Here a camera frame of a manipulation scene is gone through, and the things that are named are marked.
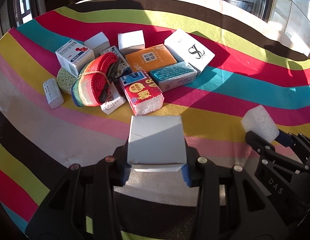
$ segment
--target metal screw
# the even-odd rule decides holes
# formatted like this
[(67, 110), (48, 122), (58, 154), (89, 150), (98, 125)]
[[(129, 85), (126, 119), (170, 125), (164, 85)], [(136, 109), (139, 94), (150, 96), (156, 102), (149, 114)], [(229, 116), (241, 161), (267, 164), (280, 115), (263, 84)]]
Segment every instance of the metal screw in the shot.
[(241, 172), (243, 170), (243, 167), (241, 165), (234, 165), (233, 169), (237, 172)]
[(70, 169), (72, 171), (78, 170), (79, 169), (79, 164), (78, 163), (74, 163), (74, 164), (70, 165)]
[(112, 163), (115, 161), (115, 157), (114, 156), (107, 156), (105, 158), (105, 161), (108, 162), (108, 163)]
[(205, 157), (199, 157), (199, 158), (197, 159), (197, 161), (198, 161), (199, 163), (207, 163), (207, 159), (206, 159)]

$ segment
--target red box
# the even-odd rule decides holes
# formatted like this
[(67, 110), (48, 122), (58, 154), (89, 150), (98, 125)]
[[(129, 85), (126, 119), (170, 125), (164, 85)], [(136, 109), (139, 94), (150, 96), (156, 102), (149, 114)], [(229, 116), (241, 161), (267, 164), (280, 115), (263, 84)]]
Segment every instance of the red box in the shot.
[(149, 114), (163, 106), (163, 93), (146, 72), (133, 72), (119, 80), (135, 115)]

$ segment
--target wrapped white foam roll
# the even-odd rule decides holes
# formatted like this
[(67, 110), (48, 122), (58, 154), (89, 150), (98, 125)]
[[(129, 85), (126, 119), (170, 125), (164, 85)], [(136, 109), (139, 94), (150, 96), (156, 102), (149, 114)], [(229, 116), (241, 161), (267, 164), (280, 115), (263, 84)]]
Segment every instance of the wrapped white foam roll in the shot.
[(262, 105), (247, 111), (240, 123), (245, 132), (252, 131), (269, 143), (280, 134), (273, 119)]
[(44, 82), (44, 91), (48, 104), (52, 109), (55, 109), (64, 103), (64, 98), (61, 95), (55, 78), (48, 79)]
[(57, 74), (57, 84), (60, 87), (61, 91), (65, 94), (72, 94), (72, 86), (74, 85), (76, 78), (71, 75), (64, 68), (60, 68)]

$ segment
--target red figure logo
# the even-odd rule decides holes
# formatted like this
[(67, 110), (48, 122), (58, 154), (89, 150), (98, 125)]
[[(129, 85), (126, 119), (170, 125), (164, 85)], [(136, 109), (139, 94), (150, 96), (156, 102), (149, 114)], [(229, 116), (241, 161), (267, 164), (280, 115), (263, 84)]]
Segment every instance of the red figure logo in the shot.
[(86, 50), (88, 50), (87, 48), (85, 48), (85, 47), (82, 47), (82, 48), (76, 48), (76, 51), (86, 51)]

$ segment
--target table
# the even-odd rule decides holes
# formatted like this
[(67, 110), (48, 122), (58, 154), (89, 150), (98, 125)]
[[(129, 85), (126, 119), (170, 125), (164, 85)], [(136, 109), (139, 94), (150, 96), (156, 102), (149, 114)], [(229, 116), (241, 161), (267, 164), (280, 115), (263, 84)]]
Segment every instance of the table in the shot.
[[(220, 0), (87, 0), (62, 7), (0, 40), (0, 201), (21, 230), (67, 167), (95, 164), (129, 133), (128, 103), (107, 116), (64, 95), (61, 107), (49, 108), (42, 84), (60, 68), (55, 51), (100, 31), (117, 45), (118, 33), (140, 29), (150, 47), (178, 28), (216, 57), (193, 83), (164, 93), (164, 106), (152, 115), (181, 115), (189, 145), (252, 176), (258, 155), (244, 141), (246, 111), (262, 104), (281, 130), (310, 137), (310, 60), (257, 17)], [(276, 150), (296, 159), (278, 144)], [(115, 190), (124, 239), (188, 238), (197, 189), (187, 188), (180, 172), (132, 171)]]

